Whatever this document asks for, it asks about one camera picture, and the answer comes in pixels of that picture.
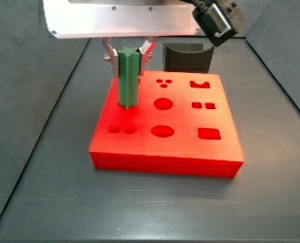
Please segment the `silver metal gripper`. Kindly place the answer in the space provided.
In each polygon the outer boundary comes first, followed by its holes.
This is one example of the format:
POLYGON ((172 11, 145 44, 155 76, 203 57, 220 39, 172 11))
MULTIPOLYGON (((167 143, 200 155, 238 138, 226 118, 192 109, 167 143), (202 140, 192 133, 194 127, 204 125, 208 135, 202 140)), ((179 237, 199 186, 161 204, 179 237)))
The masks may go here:
POLYGON ((101 38, 104 61, 112 65, 115 78, 117 52, 111 37, 147 37, 137 48, 143 75, 156 37, 192 35, 199 30, 194 6, 180 0, 41 0, 41 4, 47 28, 56 38, 101 38))

